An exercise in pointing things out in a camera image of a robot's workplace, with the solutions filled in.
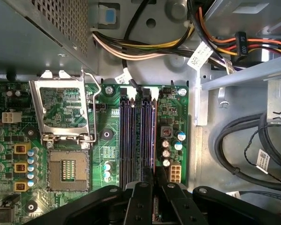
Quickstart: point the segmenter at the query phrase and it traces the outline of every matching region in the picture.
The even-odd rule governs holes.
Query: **orange wire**
[[[207,36],[208,36],[212,41],[215,41],[215,42],[217,42],[217,43],[227,43],[227,42],[231,42],[231,41],[235,41],[235,40],[236,40],[235,37],[230,38],[230,39],[226,39],[226,40],[219,40],[219,39],[216,39],[216,38],[212,37],[212,36],[208,33],[208,31],[207,31],[207,29],[206,29],[206,27],[205,27],[205,25],[204,25],[204,23],[203,23],[203,12],[202,12],[202,8],[201,8],[201,7],[199,7],[199,15],[200,15],[201,26],[202,26],[203,30],[205,31],[205,33],[207,34]],[[275,44],[280,44],[280,45],[281,45],[281,41],[269,40],[269,39],[248,39],[248,41],[254,41],[254,42],[268,42],[268,43],[275,43]]]
[[[215,41],[217,43],[227,43],[227,42],[231,42],[231,41],[235,41],[236,38],[233,37],[233,38],[230,38],[230,39],[226,39],[226,40],[219,40],[219,39],[216,39],[214,38],[213,36],[211,36],[208,32],[207,32],[207,29],[205,27],[205,24],[203,23],[203,12],[202,12],[202,8],[199,7],[199,15],[200,15],[200,22],[201,22],[201,26],[203,28],[203,30],[205,31],[206,35],[212,40],[212,41]]]

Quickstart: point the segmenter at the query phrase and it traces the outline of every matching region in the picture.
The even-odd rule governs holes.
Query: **yellow wire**
[[[237,55],[237,53],[235,52],[231,52],[231,51],[227,51],[225,49],[222,49],[222,48],[216,48],[218,51],[222,52],[222,53],[227,53],[229,55]]]
[[[254,50],[257,50],[257,49],[263,49],[263,48],[253,48],[253,49],[250,49],[250,50],[249,50],[249,53],[252,52],[252,51],[254,51]]]
[[[191,28],[188,32],[187,37],[190,37],[190,35],[192,34],[193,31],[194,31],[194,27],[193,27],[193,25],[191,25]],[[163,44],[157,44],[157,45],[133,45],[133,44],[123,44],[123,45],[130,46],[130,47],[141,47],[141,48],[168,48],[168,47],[174,46],[180,40],[181,40],[181,38],[177,39],[175,41],[171,41],[171,42],[167,42],[167,43],[163,43]]]

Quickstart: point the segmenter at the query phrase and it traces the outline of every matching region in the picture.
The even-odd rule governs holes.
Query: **cable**
[[[274,147],[269,134],[267,130],[268,124],[267,124],[267,116],[266,113],[262,114],[260,117],[260,123],[258,126],[259,132],[259,139],[263,146],[264,151],[271,157],[271,159],[281,166],[281,154],[278,152],[278,150]]]
[[[246,195],[246,194],[265,195],[271,198],[281,200],[281,195],[272,192],[267,192],[267,191],[240,191],[239,194],[240,195]]]
[[[239,177],[247,182],[257,184],[257,185],[260,185],[260,186],[263,186],[266,188],[281,191],[281,184],[253,178],[253,177],[248,176],[247,174],[241,172],[240,168],[232,166],[226,159],[224,152],[223,152],[222,142],[223,142],[224,137],[231,133],[234,133],[236,131],[257,127],[259,124],[259,121],[258,120],[254,121],[254,120],[256,120],[257,117],[258,117],[258,115],[254,115],[252,117],[246,117],[245,119],[242,119],[242,118],[237,119],[236,122],[233,121],[233,122],[229,123],[232,125],[232,127],[226,126],[225,129],[222,130],[222,132],[219,134],[219,136],[215,140],[214,151],[215,151],[216,157],[219,160],[219,162],[221,163],[221,165],[224,166],[233,175],[236,175],[237,177]]]
[[[200,23],[196,16],[196,10],[194,5],[194,0],[187,0],[187,9],[188,13],[191,17],[191,21],[195,27],[196,32],[198,33],[199,37],[202,39],[202,41],[216,54],[216,56],[219,59],[223,59],[223,57],[217,52],[217,50],[212,46],[212,44],[209,42],[208,37],[206,36],[204,30],[200,26]]]

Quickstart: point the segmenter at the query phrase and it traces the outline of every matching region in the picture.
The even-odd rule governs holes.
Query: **metal grille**
[[[73,42],[73,48],[87,56],[88,0],[29,1]]]

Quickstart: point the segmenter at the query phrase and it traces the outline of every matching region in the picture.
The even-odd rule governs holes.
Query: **green circuit board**
[[[113,88],[112,94],[105,93],[104,90],[107,86]],[[81,150],[79,145],[72,142],[58,143],[54,146],[54,150],[48,150],[40,141],[28,83],[0,82],[0,130],[4,131],[4,134],[0,136],[0,145],[4,147],[0,153],[0,165],[4,167],[0,171],[0,206],[1,200],[6,196],[20,196],[20,200],[11,209],[14,219],[12,222],[9,221],[10,224],[24,224],[101,187],[119,185],[121,86],[102,85],[103,91],[96,99],[96,105],[99,106],[96,110],[98,141],[90,150]],[[168,160],[182,166],[181,182],[185,183],[187,147],[189,145],[187,137],[188,94],[180,96],[178,90],[183,88],[188,91],[188,88],[184,86],[157,87],[160,89],[160,94],[156,110],[155,164],[163,165],[162,140],[164,138],[161,137],[161,127],[171,128],[173,135],[168,138],[169,143],[176,140],[175,132],[183,131],[186,140],[183,141],[182,150],[175,150],[174,147],[170,146],[171,156]],[[91,96],[96,90],[94,84],[86,84],[87,99],[92,99]],[[16,91],[21,92],[20,97],[15,96]],[[77,89],[42,89],[41,95],[43,106],[47,110],[44,118],[46,125],[61,128],[75,128],[85,125],[86,121],[81,118],[79,113],[81,99]],[[90,100],[88,101],[89,123],[92,127],[93,112],[90,107],[92,103]],[[3,123],[2,113],[4,112],[22,112],[21,122]],[[112,137],[104,137],[107,130]],[[23,152],[19,154],[16,150],[17,146],[25,146],[26,150],[37,150],[37,158],[34,158],[37,165],[34,170],[35,184],[31,187],[25,186],[24,191],[21,189],[18,191],[15,186],[21,182],[27,184],[28,171],[25,169],[25,172],[16,172],[16,165],[24,163],[29,166],[27,164],[29,156],[26,154],[26,150],[24,154]],[[108,177],[105,176],[106,164],[110,166]],[[56,174],[54,174],[57,170],[60,180],[56,180]],[[33,210],[29,208],[31,203],[36,203],[37,206]]]

